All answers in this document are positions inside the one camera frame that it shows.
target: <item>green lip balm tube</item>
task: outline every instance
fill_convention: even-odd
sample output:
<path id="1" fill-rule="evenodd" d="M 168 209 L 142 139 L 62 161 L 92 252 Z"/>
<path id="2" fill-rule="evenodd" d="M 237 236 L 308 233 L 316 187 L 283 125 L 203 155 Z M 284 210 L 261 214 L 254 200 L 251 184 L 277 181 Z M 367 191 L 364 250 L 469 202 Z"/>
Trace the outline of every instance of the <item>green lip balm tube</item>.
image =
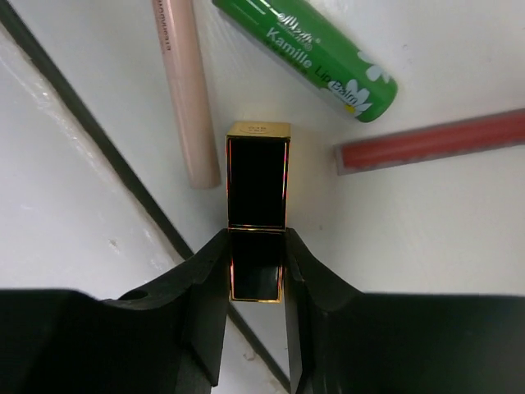
<path id="1" fill-rule="evenodd" d="M 213 4 L 362 122 L 394 101 L 397 84 L 304 0 L 213 0 Z"/>

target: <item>lip balm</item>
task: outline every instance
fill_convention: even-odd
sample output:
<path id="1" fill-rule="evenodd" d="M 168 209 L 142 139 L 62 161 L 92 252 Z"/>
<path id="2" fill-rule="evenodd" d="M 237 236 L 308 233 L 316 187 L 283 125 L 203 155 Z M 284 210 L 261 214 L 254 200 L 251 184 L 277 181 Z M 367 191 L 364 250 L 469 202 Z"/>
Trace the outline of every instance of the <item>lip balm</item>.
<path id="1" fill-rule="evenodd" d="M 394 101 L 394 79 L 304 0 L 213 4 L 359 121 L 377 119 Z"/>
<path id="2" fill-rule="evenodd" d="M 158 38 L 189 183 L 221 183 L 192 0 L 153 0 Z"/>

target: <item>white surface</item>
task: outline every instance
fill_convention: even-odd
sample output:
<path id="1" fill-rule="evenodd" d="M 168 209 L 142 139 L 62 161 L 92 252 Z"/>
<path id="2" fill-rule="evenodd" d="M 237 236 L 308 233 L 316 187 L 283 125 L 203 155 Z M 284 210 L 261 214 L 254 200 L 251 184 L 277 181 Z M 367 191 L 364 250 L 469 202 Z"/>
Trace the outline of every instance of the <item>white surface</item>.
<path id="1" fill-rule="evenodd" d="M 0 288 L 119 297 L 180 262 L 0 26 Z M 284 391 L 228 323 L 213 393 Z"/>
<path id="2" fill-rule="evenodd" d="M 285 304 L 234 302 L 244 320 L 249 323 L 274 360 L 288 373 Z"/>
<path id="3" fill-rule="evenodd" d="M 318 258 L 363 290 L 525 294 L 523 148 L 346 177 L 330 151 L 525 107 L 523 0 L 312 0 L 399 82 L 367 125 L 329 108 L 210 0 L 194 3 L 219 152 L 235 120 L 294 124 L 289 225 Z M 149 2 L 13 5 L 191 247 L 224 227 L 224 187 L 187 186 Z M 280 318 L 249 321 L 261 332 Z M 283 337 L 267 341 L 279 360 Z"/>

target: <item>black line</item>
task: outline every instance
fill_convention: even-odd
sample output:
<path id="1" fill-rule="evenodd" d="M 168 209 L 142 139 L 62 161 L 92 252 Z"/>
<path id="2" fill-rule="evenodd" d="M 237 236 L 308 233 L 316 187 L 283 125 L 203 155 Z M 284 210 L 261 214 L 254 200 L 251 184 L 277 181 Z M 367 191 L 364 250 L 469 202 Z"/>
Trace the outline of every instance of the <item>black line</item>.
<path id="1" fill-rule="evenodd" d="M 109 140 L 104 129 L 98 124 L 94 116 L 84 105 L 82 99 L 73 90 L 67 79 L 49 55 L 46 54 L 40 43 L 31 34 L 24 21 L 16 14 L 16 11 L 7 0 L 0 0 L 0 23 L 4 25 L 18 46 L 30 57 L 34 66 L 57 91 L 63 103 L 71 111 L 73 116 L 76 117 L 78 122 L 93 139 L 94 143 L 100 148 L 104 156 L 106 156 L 126 188 L 144 206 L 149 216 L 164 232 L 177 253 L 183 259 L 189 259 L 193 256 L 194 252 L 188 244 L 186 244 L 173 224 L 171 224 L 170 219 L 149 194 L 130 165 Z M 246 338 L 246 341 L 253 347 L 253 350 L 258 353 L 261 360 L 267 365 L 268 369 L 273 373 L 283 388 L 287 392 L 290 392 L 290 380 L 232 304 L 230 304 L 228 309 L 228 317 L 239 329 L 244 338 Z"/>

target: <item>cosmetic product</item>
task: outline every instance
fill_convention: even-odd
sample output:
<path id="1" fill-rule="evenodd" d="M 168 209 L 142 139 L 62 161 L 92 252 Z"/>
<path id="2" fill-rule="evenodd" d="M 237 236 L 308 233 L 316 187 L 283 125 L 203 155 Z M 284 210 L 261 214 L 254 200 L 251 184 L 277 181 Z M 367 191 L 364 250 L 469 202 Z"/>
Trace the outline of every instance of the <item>cosmetic product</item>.
<path id="1" fill-rule="evenodd" d="M 359 121 L 394 101 L 394 79 L 305 0 L 213 3 Z"/>
<path id="2" fill-rule="evenodd" d="M 221 183 L 192 0 L 153 0 L 158 38 L 190 185 Z"/>
<path id="3" fill-rule="evenodd" d="M 290 124 L 236 122 L 226 136 L 231 299 L 280 302 Z"/>
<path id="4" fill-rule="evenodd" d="M 525 143 L 525 110 L 336 146 L 340 175 Z"/>

